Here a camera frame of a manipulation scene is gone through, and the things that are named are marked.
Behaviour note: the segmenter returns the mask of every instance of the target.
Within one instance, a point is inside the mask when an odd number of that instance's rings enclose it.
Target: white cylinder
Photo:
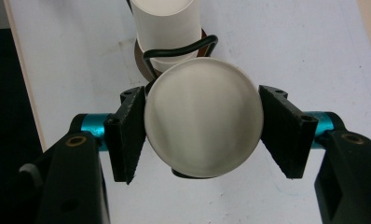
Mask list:
[[[131,0],[131,7],[142,52],[177,49],[201,39],[199,0]],[[152,59],[152,64],[164,72],[197,54]]]

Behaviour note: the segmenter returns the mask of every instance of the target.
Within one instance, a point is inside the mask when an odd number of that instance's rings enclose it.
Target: blue metallic cylinder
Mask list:
[[[107,119],[109,114],[87,114],[84,117],[81,125],[81,131],[90,132],[93,136],[98,138],[101,142],[99,151],[107,151],[107,145],[104,142],[104,126],[103,123]]]
[[[304,112],[305,114],[316,118],[319,123],[317,124],[316,132],[314,134],[314,140],[311,145],[311,149],[323,148],[320,144],[316,142],[316,138],[321,136],[325,131],[334,130],[335,125],[331,118],[326,112],[321,111],[310,111]]]

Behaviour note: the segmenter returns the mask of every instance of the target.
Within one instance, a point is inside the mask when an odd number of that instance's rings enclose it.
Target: brown round base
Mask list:
[[[207,35],[206,35],[205,31],[202,29],[202,38],[206,37],[206,36]],[[198,56],[197,57],[203,56],[205,54],[207,48],[208,47],[204,47],[204,48],[200,49],[198,51]],[[139,68],[139,71],[144,76],[144,78],[147,79],[147,81],[149,81],[149,82],[154,80],[154,78],[151,76],[151,74],[148,72],[147,68],[145,67],[145,64],[143,62],[143,53],[142,53],[142,50],[140,49],[140,46],[139,46],[139,43],[137,42],[137,39],[136,39],[136,42],[135,42],[134,56],[135,56],[136,65]],[[159,76],[162,74],[158,70],[156,70],[156,73]]]

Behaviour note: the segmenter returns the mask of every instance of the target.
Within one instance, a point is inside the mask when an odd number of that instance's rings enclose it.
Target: white table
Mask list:
[[[121,92],[147,83],[125,0],[6,4],[44,148],[76,114],[115,112]],[[202,27],[220,39],[213,57],[371,139],[371,47],[355,0],[203,0],[201,8]],[[184,180],[146,142],[126,186],[101,153],[112,223],[321,223],[313,183],[322,157],[311,151],[305,177],[288,180],[259,144],[230,174]]]

